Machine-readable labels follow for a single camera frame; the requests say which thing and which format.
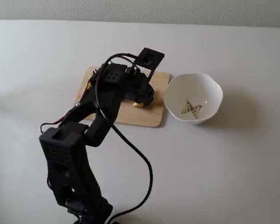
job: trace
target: black power cord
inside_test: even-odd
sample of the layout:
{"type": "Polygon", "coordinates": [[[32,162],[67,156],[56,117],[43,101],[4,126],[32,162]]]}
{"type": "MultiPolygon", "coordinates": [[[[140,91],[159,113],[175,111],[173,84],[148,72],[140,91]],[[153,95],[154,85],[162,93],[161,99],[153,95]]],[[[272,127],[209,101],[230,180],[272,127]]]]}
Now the black power cord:
{"type": "Polygon", "coordinates": [[[114,220],[115,218],[119,217],[119,216],[122,216],[122,215],[125,215],[127,213],[130,213],[132,211],[135,211],[136,209],[140,208],[148,199],[151,191],[152,191],[152,188],[153,188],[153,179],[154,179],[154,175],[153,175],[153,168],[149,162],[149,160],[145,157],[145,155],[139,150],[137,149],[136,146],[134,146],[118,129],[115,125],[112,125],[112,129],[115,131],[115,133],[129,146],[131,147],[144,161],[145,163],[147,164],[148,166],[148,170],[149,170],[149,187],[148,187],[148,190],[147,190],[147,193],[144,197],[144,199],[135,207],[131,208],[131,209],[128,209],[126,211],[123,211],[123,212],[120,212],[120,213],[117,213],[116,215],[112,216],[109,220],[108,220],[108,223],[107,224],[110,224],[112,222],[112,220],[114,220]]]}
{"type": "MultiPolygon", "coordinates": [[[[115,54],[111,57],[108,58],[108,60],[102,65],[100,71],[99,71],[99,74],[98,74],[98,78],[97,78],[97,81],[96,81],[96,84],[95,84],[95,94],[96,94],[96,99],[97,99],[97,104],[98,104],[98,107],[99,107],[99,98],[98,98],[98,84],[99,84],[99,79],[101,77],[101,74],[103,73],[104,69],[107,67],[108,63],[110,60],[112,60],[113,58],[115,57],[121,57],[122,56],[127,56],[127,57],[131,57],[131,58],[137,58],[137,56],[134,56],[134,55],[131,55],[131,54],[115,54]]],[[[104,116],[104,118],[108,121],[108,117],[106,116],[106,114],[104,113],[104,111],[102,109],[100,109],[102,115],[104,116]]],[[[147,190],[147,193],[144,197],[144,199],[138,204],[136,205],[135,207],[131,208],[131,209],[128,209],[128,210],[125,210],[123,212],[120,212],[120,213],[117,213],[115,214],[114,216],[112,216],[107,224],[111,224],[111,222],[116,219],[117,217],[119,216],[122,216],[122,215],[125,215],[127,213],[130,213],[132,211],[135,211],[136,209],[140,208],[146,201],[147,199],[149,198],[150,196],[150,193],[152,191],[152,188],[153,188],[153,179],[154,179],[154,175],[153,175],[153,168],[149,162],[149,160],[145,157],[145,155],[136,147],[134,146],[121,132],[120,130],[117,129],[117,127],[112,124],[112,129],[115,131],[115,133],[129,146],[132,148],[132,150],[134,150],[144,161],[145,163],[147,164],[148,166],[148,171],[149,171],[149,186],[148,186],[148,190],[147,190]]]]}

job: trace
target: white wall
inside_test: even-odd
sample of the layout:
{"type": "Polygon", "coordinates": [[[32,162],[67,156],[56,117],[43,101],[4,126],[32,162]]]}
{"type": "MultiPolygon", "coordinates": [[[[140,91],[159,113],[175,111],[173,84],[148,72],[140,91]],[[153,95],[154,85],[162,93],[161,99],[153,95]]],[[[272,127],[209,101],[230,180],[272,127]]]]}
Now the white wall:
{"type": "Polygon", "coordinates": [[[0,0],[0,19],[280,27],[280,0],[0,0]]]}

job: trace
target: bowl rim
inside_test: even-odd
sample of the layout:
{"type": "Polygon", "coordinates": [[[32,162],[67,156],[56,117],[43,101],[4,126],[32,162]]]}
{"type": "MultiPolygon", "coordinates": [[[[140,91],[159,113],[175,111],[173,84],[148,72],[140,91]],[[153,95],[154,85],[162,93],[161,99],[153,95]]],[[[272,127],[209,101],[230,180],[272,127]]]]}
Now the bowl rim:
{"type": "Polygon", "coordinates": [[[199,121],[205,121],[205,120],[208,120],[208,119],[212,118],[212,117],[218,112],[218,110],[219,110],[219,108],[220,108],[220,106],[221,106],[221,103],[222,103],[222,101],[223,101],[224,92],[223,92],[221,86],[220,86],[210,75],[208,75],[208,74],[206,74],[206,73],[203,73],[203,72],[193,72],[193,73],[190,73],[190,74],[180,74],[180,75],[175,76],[175,77],[169,82],[167,88],[166,88],[165,91],[164,91],[163,96],[164,96],[164,97],[163,97],[164,105],[165,105],[165,107],[167,108],[167,110],[172,114],[173,117],[175,117],[176,119],[178,119],[178,120],[180,120],[180,121],[199,122],[199,121]],[[188,119],[181,119],[181,118],[178,118],[177,116],[174,115],[174,113],[173,113],[172,111],[170,111],[170,109],[168,108],[168,106],[167,106],[166,103],[165,103],[165,93],[168,91],[168,89],[169,89],[170,85],[172,84],[173,80],[175,80],[175,79],[177,79],[177,78],[180,78],[180,77],[182,77],[182,76],[189,76],[189,75],[203,75],[203,76],[209,77],[209,78],[216,84],[216,86],[219,88],[219,90],[220,90],[221,93],[222,93],[222,97],[221,97],[221,100],[220,100],[220,103],[219,103],[218,108],[216,109],[216,111],[214,111],[210,116],[208,116],[208,117],[206,117],[206,118],[203,118],[203,119],[195,119],[195,120],[193,120],[193,119],[188,120],[188,119]]]}

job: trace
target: small yellow object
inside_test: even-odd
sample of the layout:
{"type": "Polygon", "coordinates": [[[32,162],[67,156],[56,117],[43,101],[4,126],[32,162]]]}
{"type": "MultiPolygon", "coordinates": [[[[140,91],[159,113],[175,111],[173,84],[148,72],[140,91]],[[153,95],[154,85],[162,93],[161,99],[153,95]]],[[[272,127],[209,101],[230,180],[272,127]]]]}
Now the small yellow object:
{"type": "Polygon", "coordinates": [[[140,104],[133,103],[133,107],[142,108],[142,107],[144,107],[144,103],[140,103],[140,104]]]}

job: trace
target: wire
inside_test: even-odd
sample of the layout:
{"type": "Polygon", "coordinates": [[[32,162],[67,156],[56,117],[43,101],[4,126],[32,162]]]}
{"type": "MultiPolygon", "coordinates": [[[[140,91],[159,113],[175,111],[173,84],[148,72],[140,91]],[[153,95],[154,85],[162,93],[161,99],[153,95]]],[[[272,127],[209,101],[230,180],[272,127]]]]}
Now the wire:
{"type": "Polygon", "coordinates": [[[130,213],[132,211],[135,211],[136,209],[140,208],[149,198],[150,193],[152,191],[153,188],[153,180],[154,180],[154,175],[153,175],[153,168],[149,162],[149,160],[145,157],[145,155],[139,150],[137,149],[137,147],[135,145],[133,145],[118,129],[115,125],[112,125],[112,129],[116,132],[116,134],[129,146],[131,147],[147,164],[148,166],[148,170],[149,170],[149,187],[147,190],[147,193],[144,197],[144,199],[135,207],[128,209],[126,211],[117,213],[116,215],[112,216],[109,220],[107,224],[110,224],[112,222],[112,220],[116,219],[119,216],[125,215],[127,213],[130,213]]]}
{"type": "MultiPolygon", "coordinates": [[[[99,98],[98,98],[98,83],[99,83],[99,79],[104,71],[104,69],[107,67],[108,63],[115,57],[122,57],[122,56],[128,56],[128,57],[132,57],[132,58],[135,58],[136,56],[133,56],[133,55],[130,55],[130,54],[116,54],[116,55],[113,55],[111,57],[109,57],[107,59],[107,61],[102,65],[100,71],[99,71],[99,74],[98,74],[98,78],[97,78],[97,81],[96,81],[96,84],[95,84],[95,94],[96,94],[96,100],[97,100],[97,104],[98,104],[98,108],[100,107],[99,106],[99,98]]],[[[107,116],[105,115],[103,109],[99,109],[100,112],[102,113],[102,115],[104,116],[104,118],[108,120],[107,116]]],[[[138,204],[136,205],[135,207],[131,208],[131,209],[128,209],[126,211],[123,211],[123,212],[120,212],[120,213],[117,213],[115,214],[114,216],[112,216],[107,224],[111,224],[111,222],[116,219],[117,217],[119,216],[122,216],[122,215],[125,215],[127,213],[130,213],[132,211],[135,211],[136,209],[140,208],[146,201],[147,199],[149,198],[150,196],[150,193],[152,191],[152,188],[153,188],[153,179],[154,179],[154,175],[153,175],[153,169],[152,169],[152,166],[149,162],[149,160],[145,157],[145,155],[139,150],[137,149],[137,147],[135,145],[133,145],[118,129],[117,127],[112,124],[112,129],[115,131],[115,133],[129,146],[131,147],[144,161],[145,163],[147,164],[148,166],[148,171],[149,171],[149,187],[148,187],[148,190],[147,190],[147,193],[144,197],[144,199],[138,204]]]]}
{"type": "Polygon", "coordinates": [[[59,123],[65,118],[65,116],[69,113],[70,110],[71,110],[71,109],[67,110],[67,112],[65,112],[65,114],[62,115],[62,117],[59,118],[59,119],[58,119],[57,121],[55,121],[55,122],[52,122],[52,123],[43,123],[43,124],[41,124],[41,126],[39,127],[39,130],[41,131],[41,133],[43,133],[42,127],[43,127],[44,125],[56,125],[56,124],[59,124],[59,123]]]}
{"type": "Polygon", "coordinates": [[[121,58],[121,59],[124,59],[124,60],[128,61],[128,62],[131,63],[131,64],[133,64],[133,62],[132,62],[130,59],[126,58],[126,57],[123,57],[123,56],[118,56],[118,57],[121,58]]]}

